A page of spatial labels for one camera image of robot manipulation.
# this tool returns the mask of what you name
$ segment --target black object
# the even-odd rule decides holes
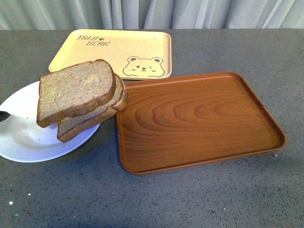
[[[10,114],[5,111],[0,111],[0,122],[9,118]]]

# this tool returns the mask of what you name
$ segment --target bear illustration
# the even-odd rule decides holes
[[[128,65],[123,69],[123,73],[127,76],[161,77],[165,73],[161,66],[163,60],[158,57],[148,59],[131,56],[128,58],[128,62]]]

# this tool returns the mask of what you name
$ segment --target speckled surface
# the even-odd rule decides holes
[[[277,156],[134,176],[120,165],[111,118],[58,159],[0,157],[0,227],[304,227],[304,30],[162,31],[172,37],[171,76],[239,73],[285,132],[286,147]],[[0,31],[0,103],[48,73],[69,33]]]

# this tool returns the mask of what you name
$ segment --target white curtain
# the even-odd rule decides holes
[[[304,0],[0,0],[0,29],[304,28]]]

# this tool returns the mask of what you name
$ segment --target stacked bread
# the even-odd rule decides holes
[[[39,78],[37,124],[58,124],[57,138],[67,142],[125,108],[127,91],[111,66],[98,59]]]

